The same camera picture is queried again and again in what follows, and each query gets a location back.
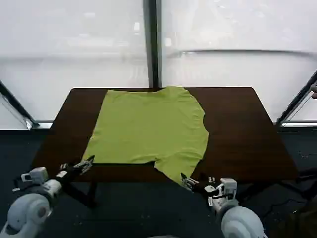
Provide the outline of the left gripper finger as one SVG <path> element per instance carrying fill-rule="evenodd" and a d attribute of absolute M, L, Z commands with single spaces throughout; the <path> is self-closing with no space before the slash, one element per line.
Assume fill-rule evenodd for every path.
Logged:
<path fill-rule="evenodd" d="M 93 165 L 92 160 L 85 160 L 78 164 L 78 169 L 81 174 L 84 174 L 92 167 L 92 165 Z"/>
<path fill-rule="evenodd" d="M 93 165 L 95 155 L 90 156 L 88 159 L 81 161 L 74 165 L 75 168 L 90 168 Z"/>

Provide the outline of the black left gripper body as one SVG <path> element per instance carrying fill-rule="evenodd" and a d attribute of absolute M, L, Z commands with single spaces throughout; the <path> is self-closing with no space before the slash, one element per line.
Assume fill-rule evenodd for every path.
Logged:
<path fill-rule="evenodd" d="M 82 173 L 81 166 L 60 165 L 56 180 L 62 185 L 73 182 Z"/>

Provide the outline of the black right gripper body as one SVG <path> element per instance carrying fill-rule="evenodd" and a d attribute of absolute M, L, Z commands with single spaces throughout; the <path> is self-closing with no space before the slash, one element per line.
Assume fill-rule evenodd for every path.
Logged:
<path fill-rule="evenodd" d="M 192 186 L 192 192 L 193 193 L 198 193 L 200 194 L 203 198 L 207 199 L 211 197 L 211 192 L 206 190 L 206 187 L 211 185 L 209 182 L 203 181 L 199 182 L 197 181 L 193 186 Z"/>

